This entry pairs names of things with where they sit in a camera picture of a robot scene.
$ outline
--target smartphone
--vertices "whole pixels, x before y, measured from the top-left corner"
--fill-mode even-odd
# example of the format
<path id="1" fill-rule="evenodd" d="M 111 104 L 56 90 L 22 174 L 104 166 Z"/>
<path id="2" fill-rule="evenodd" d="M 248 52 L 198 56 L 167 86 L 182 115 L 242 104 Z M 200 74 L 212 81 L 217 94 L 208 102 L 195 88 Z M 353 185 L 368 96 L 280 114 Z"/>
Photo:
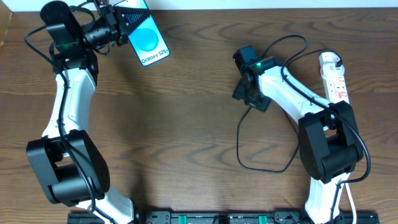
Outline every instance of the smartphone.
<path id="1" fill-rule="evenodd" d="M 125 0 L 114 5 L 126 22 L 122 24 L 128 39 L 143 66 L 151 65 L 170 55 L 145 0 Z"/>

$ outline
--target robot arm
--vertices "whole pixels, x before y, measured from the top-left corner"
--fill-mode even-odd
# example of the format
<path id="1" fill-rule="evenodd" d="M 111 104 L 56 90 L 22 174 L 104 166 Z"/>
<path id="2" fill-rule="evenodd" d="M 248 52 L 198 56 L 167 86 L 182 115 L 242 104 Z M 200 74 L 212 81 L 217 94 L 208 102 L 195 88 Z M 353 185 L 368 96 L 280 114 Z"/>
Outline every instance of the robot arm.
<path id="1" fill-rule="evenodd" d="M 300 158 L 311 175 L 310 195 L 305 211 L 314 223 L 329 222 L 336 185 L 341 180 L 347 180 L 355 163 L 362 159 L 361 149 L 359 151 L 356 148 L 355 140 L 348 132 L 341 130 L 341 124 L 334 117 L 311 103 L 282 79 L 281 61 L 274 57 L 261 60 L 251 46 L 238 50 L 233 58 L 242 75 L 233 98 L 243 99 L 245 104 L 263 112 L 274 100 L 298 124 Z M 320 56 L 327 99 L 297 81 L 287 68 L 284 74 L 299 90 L 324 106 L 338 111 L 356 128 L 346 94 L 344 66 L 336 67 L 339 60 L 333 52 L 325 52 Z M 323 131 L 327 129 L 337 129 L 337 133 L 326 138 Z M 338 192 L 333 218 L 339 215 L 340 197 L 341 191 Z"/>
<path id="2" fill-rule="evenodd" d="M 61 1 L 45 5 L 40 12 L 46 28 L 54 40 L 59 54 L 52 55 L 53 63 L 63 68 L 68 87 L 65 89 L 61 74 L 55 74 L 57 94 L 50 122 L 42 138 L 27 145 L 27 155 L 33 170 L 52 203 L 88 209 L 91 200 L 96 202 L 94 214 L 105 223 L 129 223 L 134 220 L 133 202 L 110 186 L 109 170 L 100 152 L 87 135 L 90 102 L 95 92 L 98 63 L 95 52 L 106 43 L 122 45 L 129 34 L 149 16 L 149 10 L 126 6 L 113 7 L 106 1 L 94 0 L 100 18 L 80 26 L 72 10 Z M 93 189 L 91 198 L 88 185 L 83 181 L 76 164 L 58 166 L 56 162 L 69 156 L 60 138 L 58 115 L 62 105 L 63 137 L 73 149 L 76 161 L 84 170 Z"/>

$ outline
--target blue circle graphic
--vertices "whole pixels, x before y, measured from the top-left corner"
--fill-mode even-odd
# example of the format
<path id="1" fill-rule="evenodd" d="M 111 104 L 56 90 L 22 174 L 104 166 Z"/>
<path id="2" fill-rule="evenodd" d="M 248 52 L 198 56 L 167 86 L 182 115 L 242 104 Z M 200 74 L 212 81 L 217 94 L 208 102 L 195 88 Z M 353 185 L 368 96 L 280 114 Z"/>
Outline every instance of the blue circle graphic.
<path id="1" fill-rule="evenodd" d="M 132 33 L 132 39 L 134 40 L 133 45 L 146 52 L 154 50 L 159 43 L 157 34 L 150 28 L 136 29 Z"/>

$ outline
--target green connector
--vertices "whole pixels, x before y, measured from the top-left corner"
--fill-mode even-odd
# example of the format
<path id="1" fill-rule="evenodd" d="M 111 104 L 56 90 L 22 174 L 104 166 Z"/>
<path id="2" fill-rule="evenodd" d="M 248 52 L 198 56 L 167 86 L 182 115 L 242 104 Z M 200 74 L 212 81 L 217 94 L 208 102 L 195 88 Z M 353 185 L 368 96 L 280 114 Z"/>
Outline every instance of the green connector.
<path id="1" fill-rule="evenodd" d="M 266 216 L 259 216 L 259 224 L 268 224 L 267 217 Z"/>
<path id="2" fill-rule="evenodd" d="M 187 216 L 186 215 L 178 216 L 178 224 L 187 224 Z"/>

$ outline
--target white wall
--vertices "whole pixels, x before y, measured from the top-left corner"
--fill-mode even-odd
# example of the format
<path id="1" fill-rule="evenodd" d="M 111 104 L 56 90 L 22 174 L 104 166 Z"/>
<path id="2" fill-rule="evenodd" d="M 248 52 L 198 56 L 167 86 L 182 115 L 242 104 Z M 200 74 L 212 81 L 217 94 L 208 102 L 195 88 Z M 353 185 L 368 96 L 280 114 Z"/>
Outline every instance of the white wall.
<path id="1" fill-rule="evenodd" d="M 13 12 L 40 11 L 49 0 L 2 0 Z M 63 0 L 78 5 L 85 0 Z M 111 4 L 121 0 L 110 0 Z M 398 7 L 398 0 L 146 0 L 149 9 Z"/>

